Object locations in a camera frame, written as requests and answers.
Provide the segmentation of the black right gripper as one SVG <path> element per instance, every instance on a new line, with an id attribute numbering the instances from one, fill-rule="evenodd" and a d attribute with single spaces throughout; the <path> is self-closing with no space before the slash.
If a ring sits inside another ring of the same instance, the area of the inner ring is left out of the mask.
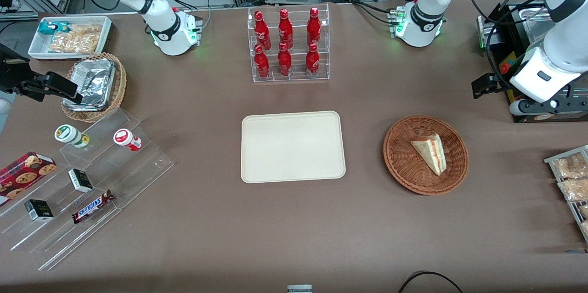
<path id="1" fill-rule="evenodd" d="M 43 102 L 45 96 L 58 96 L 73 103 L 83 100 L 77 92 L 77 84 L 69 79 L 48 72 L 44 76 L 41 88 L 38 77 L 42 74 L 33 71 L 29 59 L 17 54 L 4 44 L 0 45 L 0 90 L 7 94 L 26 96 L 37 102 Z"/>

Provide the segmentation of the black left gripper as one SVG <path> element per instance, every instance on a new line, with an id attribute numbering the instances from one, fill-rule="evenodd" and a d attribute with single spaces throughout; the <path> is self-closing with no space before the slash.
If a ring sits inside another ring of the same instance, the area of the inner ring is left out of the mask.
<path id="1" fill-rule="evenodd" d="M 477 100 L 488 92 L 506 92 L 511 88 L 511 84 L 504 79 L 501 73 L 488 73 L 488 76 L 481 76 L 472 82 L 472 95 Z"/>

